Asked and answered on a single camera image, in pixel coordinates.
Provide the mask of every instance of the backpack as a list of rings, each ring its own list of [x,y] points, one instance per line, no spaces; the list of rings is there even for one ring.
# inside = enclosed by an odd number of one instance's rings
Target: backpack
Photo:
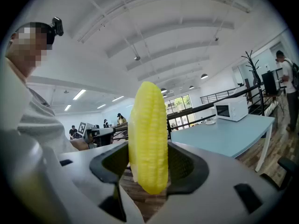
[[[299,91],[299,67],[297,64],[293,62],[291,64],[288,60],[284,60],[284,62],[288,62],[290,66],[292,67],[292,74],[293,74],[293,80],[292,80],[292,85],[294,88]]]

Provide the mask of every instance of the plate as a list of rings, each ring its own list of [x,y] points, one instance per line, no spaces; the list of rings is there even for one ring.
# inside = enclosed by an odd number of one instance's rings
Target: plate
[[[215,120],[210,120],[210,121],[207,121],[207,122],[206,122],[206,125],[213,125],[213,124],[215,124],[215,123],[216,123]]]

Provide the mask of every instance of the fluorescent light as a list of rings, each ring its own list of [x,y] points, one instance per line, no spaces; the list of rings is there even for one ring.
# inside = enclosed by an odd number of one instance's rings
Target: fluorescent light
[[[64,109],[64,111],[67,111],[70,108],[71,105],[67,105],[67,107]]]
[[[118,98],[112,100],[112,102],[113,102],[113,101],[116,101],[116,100],[118,100],[118,99],[120,99],[120,98],[123,98],[123,96],[120,96],[120,97],[118,97]]]
[[[99,108],[102,108],[102,107],[104,107],[105,105],[101,105],[101,106],[99,106],[97,109],[99,109]]]
[[[81,90],[75,97],[74,100],[78,99],[86,90]]]

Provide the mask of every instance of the window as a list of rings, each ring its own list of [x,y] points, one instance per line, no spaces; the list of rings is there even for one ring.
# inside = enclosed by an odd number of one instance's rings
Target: window
[[[175,119],[170,119],[169,124],[172,128],[175,128],[176,126],[180,126],[180,125],[183,125],[183,124],[188,124],[189,122],[193,122],[193,121],[195,121],[195,115],[194,114],[188,114],[187,116],[182,116],[182,117],[177,117]],[[181,130],[181,129],[187,129],[191,126],[194,126],[194,124],[185,125],[183,127],[176,128],[173,131]]]
[[[166,107],[166,113],[167,114],[172,114],[172,108],[171,108],[171,104],[170,104],[170,101],[166,101],[165,102],[165,107]]]
[[[168,115],[168,114],[172,114],[175,112],[179,112],[184,109],[192,108],[192,105],[191,105],[191,100],[190,100],[189,95],[185,95],[182,97],[172,99],[170,101],[166,101],[165,107],[166,107],[166,112]]]
[[[191,105],[191,101],[190,101],[190,97],[189,95],[185,95],[183,96],[183,102],[185,104],[185,108],[188,109],[188,108],[192,108],[192,105]]]
[[[170,100],[173,112],[178,112],[185,109],[182,97]]]

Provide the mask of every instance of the desk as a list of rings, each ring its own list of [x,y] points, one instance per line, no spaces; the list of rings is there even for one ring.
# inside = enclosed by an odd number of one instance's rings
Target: desk
[[[171,132],[171,141],[235,158],[267,133],[256,167],[256,172],[258,172],[267,154],[274,120],[273,117],[253,114],[247,115],[238,122],[216,119],[214,125],[202,124]]]

